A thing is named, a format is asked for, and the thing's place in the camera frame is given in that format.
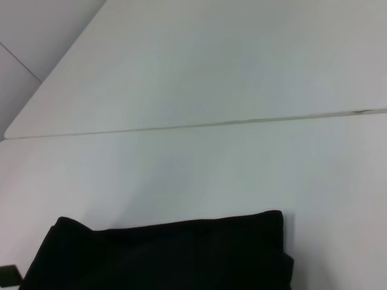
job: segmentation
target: folded black fabric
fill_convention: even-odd
[[[20,290],[289,290],[283,227],[280,211],[106,231],[61,217]]]

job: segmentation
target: black fabric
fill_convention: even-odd
[[[22,276],[15,265],[0,267],[0,287],[19,286]]]
[[[61,217],[20,290],[289,290],[280,211],[92,231]]]

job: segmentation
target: white table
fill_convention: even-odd
[[[7,138],[387,108],[386,1],[108,1]]]
[[[0,264],[25,274],[59,216],[102,230],[277,208],[295,289],[383,289],[386,123],[367,115],[7,140]]]

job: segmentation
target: black cloth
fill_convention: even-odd
[[[60,217],[20,290],[289,290],[280,211],[92,231]]]

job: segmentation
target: table surface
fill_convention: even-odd
[[[387,108],[386,1],[108,1],[7,138]]]
[[[6,140],[0,264],[25,274],[59,216],[102,230],[280,209],[295,289],[382,289],[386,123],[364,115]]]

